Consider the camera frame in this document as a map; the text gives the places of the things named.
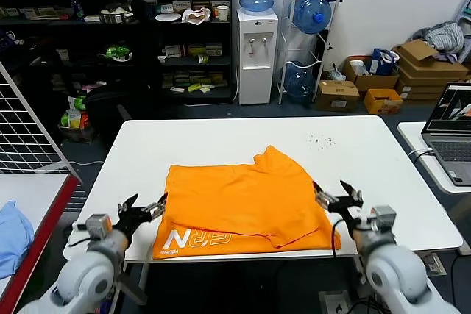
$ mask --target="red table edge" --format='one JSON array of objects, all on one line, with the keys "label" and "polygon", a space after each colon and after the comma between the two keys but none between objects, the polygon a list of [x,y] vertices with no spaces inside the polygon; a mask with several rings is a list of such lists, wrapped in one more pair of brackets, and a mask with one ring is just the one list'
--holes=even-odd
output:
[{"label": "red table edge", "polygon": [[46,248],[46,244],[51,237],[60,216],[63,213],[68,200],[71,198],[72,193],[77,187],[78,179],[75,176],[69,175],[62,185],[59,193],[52,202],[47,214],[44,216],[41,225],[35,234],[35,240],[29,248],[28,254],[23,259],[18,271],[8,283],[0,300],[0,313],[11,314],[15,310],[21,294],[26,287],[26,284],[31,277],[33,270],[38,264],[39,258]]}]

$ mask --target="laptop keyboard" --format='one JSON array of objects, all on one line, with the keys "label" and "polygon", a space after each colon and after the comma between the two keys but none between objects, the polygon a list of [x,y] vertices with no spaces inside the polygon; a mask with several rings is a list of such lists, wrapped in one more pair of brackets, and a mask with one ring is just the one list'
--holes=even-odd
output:
[{"label": "laptop keyboard", "polygon": [[447,143],[434,141],[431,145],[444,161],[471,162],[471,143]]}]

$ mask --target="cardboard boxes stack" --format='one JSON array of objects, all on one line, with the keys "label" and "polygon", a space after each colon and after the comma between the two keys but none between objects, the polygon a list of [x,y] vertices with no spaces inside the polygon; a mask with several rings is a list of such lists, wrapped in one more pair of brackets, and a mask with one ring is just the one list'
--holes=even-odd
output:
[{"label": "cardboard boxes stack", "polygon": [[400,55],[396,92],[405,103],[435,104],[448,82],[466,80],[468,69],[460,63],[439,62],[438,52],[413,40],[392,49]]}]

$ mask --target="orange box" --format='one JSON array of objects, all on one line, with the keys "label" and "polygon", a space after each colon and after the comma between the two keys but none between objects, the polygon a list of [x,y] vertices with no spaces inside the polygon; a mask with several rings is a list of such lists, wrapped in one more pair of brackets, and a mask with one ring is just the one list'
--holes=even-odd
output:
[{"label": "orange box", "polygon": [[369,114],[392,114],[400,111],[403,100],[395,90],[371,88],[364,99]]}]

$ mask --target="laptop screen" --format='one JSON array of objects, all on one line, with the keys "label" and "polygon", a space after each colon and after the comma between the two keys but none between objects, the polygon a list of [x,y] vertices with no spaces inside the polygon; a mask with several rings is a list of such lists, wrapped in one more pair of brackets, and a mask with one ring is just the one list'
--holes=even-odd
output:
[{"label": "laptop screen", "polygon": [[448,84],[423,132],[471,135],[471,84]]}]

